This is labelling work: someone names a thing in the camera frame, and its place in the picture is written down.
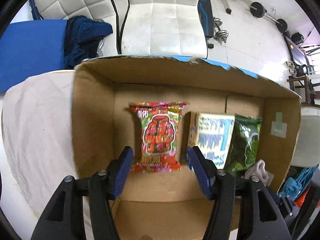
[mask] green snack bag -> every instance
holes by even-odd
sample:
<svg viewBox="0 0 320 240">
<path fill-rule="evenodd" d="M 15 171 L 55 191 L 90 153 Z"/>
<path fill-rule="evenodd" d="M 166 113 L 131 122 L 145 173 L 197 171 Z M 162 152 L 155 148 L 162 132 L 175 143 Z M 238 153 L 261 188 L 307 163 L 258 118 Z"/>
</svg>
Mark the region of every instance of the green snack bag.
<svg viewBox="0 0 320 240">
<path fill-rule="evenodd" d="M 224 169 L 234 177 L 241 177 L 255 164 L 262 118 L 235 115 L 230 148 Z"/>
</svg>

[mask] snack package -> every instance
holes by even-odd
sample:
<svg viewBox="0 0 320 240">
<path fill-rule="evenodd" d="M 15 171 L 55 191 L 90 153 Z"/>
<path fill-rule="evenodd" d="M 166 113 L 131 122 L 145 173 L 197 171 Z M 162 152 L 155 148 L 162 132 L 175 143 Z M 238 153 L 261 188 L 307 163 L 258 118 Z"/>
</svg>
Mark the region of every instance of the snack package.
<svg viewBox="0 0 320 240">
<path fill-rule="evenodd" d="M 133 171 L 167 172 L 181 170 L 176 161 L 177 132 L 185 102 L 130 103 L 141 122 L 141 152 Z"/>
<path fill-rule="evenodd" d="M 262 118 L 235 115 L 229 153 L 224 169 L 241 177 L 256 162 Z"/>
<path fill-rule="evenodd" d="M 191 112 L 188 146 L 198 146 L 203 156 L 223 169 L 232 137 L 234 115 Z M 193 170 L 187 153 L 187 164 Z"/>
</svg>

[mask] blue gripper pad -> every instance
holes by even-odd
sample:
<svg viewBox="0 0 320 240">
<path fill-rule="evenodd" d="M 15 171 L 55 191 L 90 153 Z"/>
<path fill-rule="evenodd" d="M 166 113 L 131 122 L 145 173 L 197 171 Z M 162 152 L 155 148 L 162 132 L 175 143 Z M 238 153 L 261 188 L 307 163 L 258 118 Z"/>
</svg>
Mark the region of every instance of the blue gripper pad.
<svg viewBox="0 0 320 240">
<path fill-rule="evenodd" d="M 122 193 L 125 180 L 128 177 L 133 161 L 133 150 L 131 147 L 124 147 L 120 157 L 117 160 L 113 160 L 115 163 L 115 169 L 113 169 L 113 163 L 111 162 L 107 168 L 110 167 L 109 184 L 111 185 L 111 197 L 115 200 Z"/>
<path fill-rule="evenodd" d="M 208 198 L 212 198 L 211 185 L 215 181 L 215 176 L 210 172 L 208 174 L 208 170 L 206 171 L 206 159 L 202 155 L 200 149 L 195 146 L 193 148 L 187 148 L 187 154 L 189 155 L 189 162 L 195 171 L 200 189 L 202 193 Z"/>
</svg>

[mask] cardboard box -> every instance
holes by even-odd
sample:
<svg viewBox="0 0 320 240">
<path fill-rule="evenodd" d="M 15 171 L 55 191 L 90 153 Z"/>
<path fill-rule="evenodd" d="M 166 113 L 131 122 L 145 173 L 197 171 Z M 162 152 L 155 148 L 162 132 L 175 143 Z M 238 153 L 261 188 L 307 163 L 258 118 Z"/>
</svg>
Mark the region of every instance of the cardboard box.
<svg viewBox="0 0 320 240">
<path fill-rule="evenodd" d="M 300 125 L 300 101 L 277 83 L 230 65 L 189 57 L 119 56 L 84 61 L 76 71 L 72 106 L 74 160 L 79 177 L 105 168 L 129 145 L 141 147 L 140 122 L 129 102 L 187 101 L 178 131 L 182 171 L 131 173 L 117 204 L 121 240 L 202 239 L 213 201 L 201 193 L 186 162 L 190 111 L 262 117 L 257 159 L 275 175 L 277 192 L 289 169 Z M 282 119 L 276 120 L 276 113 Z M 285 138 L 272 123 L 287 125 Z M 238 227 L 236 200 L 231 229 Z"/>
</svg>

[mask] barbell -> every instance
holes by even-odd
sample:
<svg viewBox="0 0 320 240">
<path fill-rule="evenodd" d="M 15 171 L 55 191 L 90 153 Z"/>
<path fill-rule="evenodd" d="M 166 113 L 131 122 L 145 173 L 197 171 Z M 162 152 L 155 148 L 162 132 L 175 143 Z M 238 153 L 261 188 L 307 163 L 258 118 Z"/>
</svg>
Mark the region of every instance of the barbell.
<svg viewBox="0 0 320 240">
<path fill-rule="evenodd" d="M 267 10 L 259 2 L 253 2 L 250 5 L 250 12 L 256 18 L 262 18 L 263 16 L 269 17 L 271 20 L 273 20 L 276 23 L 276 26 L 281 33 L 285 33 L 288 30 L 288 24 L 284 19 L 276 20 L 272 16 L 268 15 Z"/>
</svg>

